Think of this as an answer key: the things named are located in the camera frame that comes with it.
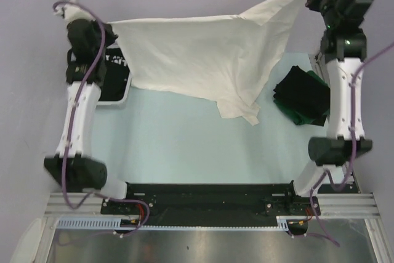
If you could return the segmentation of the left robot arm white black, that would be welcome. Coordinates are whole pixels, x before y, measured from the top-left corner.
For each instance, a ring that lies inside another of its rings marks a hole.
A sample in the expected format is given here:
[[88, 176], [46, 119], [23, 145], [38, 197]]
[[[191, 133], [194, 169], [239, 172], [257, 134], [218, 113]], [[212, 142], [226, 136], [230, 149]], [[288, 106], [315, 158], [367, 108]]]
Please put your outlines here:
[[67, 110], [62, 136], [44, 168], [61, 186], [64, 194], [94, 191], [115, 198], [122, 213], [132, 212], [136, 199], [127, 184], [112, 176], [106, 165], [92, 156], [92, 131], [96, 107], [119, 104], [126, 97], [129, 70], [116, 59], [121, 51], [110, 24], [78, 6], [59, 10], [66, 22], [71, 44], [67, 52]]

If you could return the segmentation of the white plastic laundry basket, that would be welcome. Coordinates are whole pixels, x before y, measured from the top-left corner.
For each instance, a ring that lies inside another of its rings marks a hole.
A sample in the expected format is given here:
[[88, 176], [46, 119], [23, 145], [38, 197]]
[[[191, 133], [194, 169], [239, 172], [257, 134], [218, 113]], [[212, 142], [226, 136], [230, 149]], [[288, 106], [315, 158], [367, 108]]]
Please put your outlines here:
[[111, 70], [107, 73], [97, 106], [99, 108], [122, 108], [129, 94], [131, 80], [131, 73], [124, 70]]

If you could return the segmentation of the white floral print t-shirt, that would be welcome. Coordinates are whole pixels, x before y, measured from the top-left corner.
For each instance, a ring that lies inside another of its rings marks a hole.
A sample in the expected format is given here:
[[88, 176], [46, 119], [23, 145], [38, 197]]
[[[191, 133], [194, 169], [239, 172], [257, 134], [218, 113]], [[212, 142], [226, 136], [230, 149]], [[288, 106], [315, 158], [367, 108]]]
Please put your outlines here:
[[139, 89], [217, 104], [221, 117], [256, 125], [256, 99], [282, 58], [306, 0], [266, 0], [238, 15], [112, 23]]

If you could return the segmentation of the black t-shirt white lettering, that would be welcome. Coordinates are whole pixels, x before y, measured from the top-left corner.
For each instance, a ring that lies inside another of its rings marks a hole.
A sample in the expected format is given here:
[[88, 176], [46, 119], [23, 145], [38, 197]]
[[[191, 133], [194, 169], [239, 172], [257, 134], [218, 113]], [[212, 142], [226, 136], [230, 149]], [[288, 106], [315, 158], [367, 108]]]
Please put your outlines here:
[[[70, 49], [67, 52], [66, 82], [72, 84], [81, 81], [90, 67], [90, 63], [78, 63]], [[99, 105], [119, 105], [127, 97], [131, 74], [126, 59], [119, 47], [105, 51], [106, 73], [103, 77]]]

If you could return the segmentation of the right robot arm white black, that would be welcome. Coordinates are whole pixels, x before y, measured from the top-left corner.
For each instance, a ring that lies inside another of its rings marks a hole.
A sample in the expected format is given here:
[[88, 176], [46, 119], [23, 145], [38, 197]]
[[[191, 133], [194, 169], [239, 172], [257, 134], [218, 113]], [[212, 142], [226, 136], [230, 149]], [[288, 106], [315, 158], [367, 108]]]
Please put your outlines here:
[[306, 207], [305, 197], [315, 196], [335, 168], [346, 168], [343, 190], [354, 161], [372, 149], [361, 119], [361, 87], [367, 58], [367, 38], [361, 29], [364, 16], [374, 0], [307, 0], [305, 6], [321, 14], [325, 31], [316, 62], [330, 88], [328, 131], [308, 143], [310, 162], [292, 181], [294, 192], [284, 199], [290, 214]]

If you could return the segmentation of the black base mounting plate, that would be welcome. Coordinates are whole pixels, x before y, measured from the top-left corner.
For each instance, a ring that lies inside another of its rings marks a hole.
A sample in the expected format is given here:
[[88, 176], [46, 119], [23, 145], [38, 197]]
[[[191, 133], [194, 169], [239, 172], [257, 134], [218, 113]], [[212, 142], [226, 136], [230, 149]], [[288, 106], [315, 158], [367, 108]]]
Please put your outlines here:
[[306, 216], [323, 195], [337, 198], [329, 185], [319, 196], [296, 196], [291, 184], [128, 184], [128, 200], [148, 206], [147, 226], [154, 227], [269, 227], [278, 216]]

